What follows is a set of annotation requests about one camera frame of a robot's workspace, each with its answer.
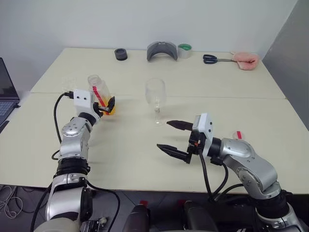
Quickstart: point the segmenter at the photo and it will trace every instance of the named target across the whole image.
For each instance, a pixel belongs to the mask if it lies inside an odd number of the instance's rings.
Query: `white cable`
[[[15,191],[16,191],[16,186],[14,186],[13,189],[11,188],[11,186],[4,186],[4,187],[0,188],[0,191],[3,190],[3,189],[9,189],[10,190],[10,194],[4,200],[0,200],[0,210],[4,208],[4,212],[5,212],[6,216],[9,219],[14,219],[14,218],[16,218],[20,214],[20,212],[23,209],[23,200],[21,198],[19,198],[19,197],[14,197],[13,196]],[[12,199],[18,199],[20,201],[20,203],[21,203],[21,207],[20,207],[20,210],[18,212],[10,211],[9,202]]]

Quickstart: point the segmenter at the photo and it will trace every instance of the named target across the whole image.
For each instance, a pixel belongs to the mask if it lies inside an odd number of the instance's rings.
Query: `plastic bottle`
[[[98,75],[91,75],[88,77],[89,90],[93,91],[96,96],[99,104],[101,106],[107,107],[108,101],[112,97],[110,91],[105,84],[105,81],[102,80]],[[104,112],[105,115],[113,115],[115,112],[115,107],[110,113]]]

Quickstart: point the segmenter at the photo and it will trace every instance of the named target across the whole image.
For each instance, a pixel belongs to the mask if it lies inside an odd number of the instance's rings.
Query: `clear drinking glass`
[[[165,83],[160,78],[151,78],[146,82],[145,95],[148,104],[154,109],[154,121],[156,125],[162,125],[160,107],[166,102]]]

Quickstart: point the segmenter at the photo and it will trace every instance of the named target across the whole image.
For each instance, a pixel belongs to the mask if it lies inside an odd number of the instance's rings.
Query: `gray floor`
[[[149,192],[149,191],[117,191],[121,200],[120,211],[112,228],[112,232],[121,232],[127,216],[133,207],[139,204],[140,200],[148,201],[148,208],[151,210],[151,232],[166,230],[181,230],[180,204],[179,200],[192,200],[204,205],[216,223],[235,225],[241,221],[250,225],[252,223],[252,208],[246,205],[221,205],[209,204],[205,193],[185,193],[185,192]],[[0,191],[0,201],[8,195],[8,192]],[[23,200],[23,209],[34,210],[38,203],[42,191],[25,192],[21,187],[18,188],[18,197]],[[290,201],[295,212],[306,223],[309,223],[309,197],[300,195],[293,197]],[[9,204],[10,210],[16,211],[15,202]],[[110,221],[116,211],[117,201],[114,195],[106,192],[97,192],[93,198],[93,215],[91,219],[108,217],[104,231],[109,228]],[[35,228],[44,222],[44,208],[38,214]],[[15,219],[8,219],[1,210],[0,212],[0,232],[20,232],[29,231],[32,214],[20,213]]]

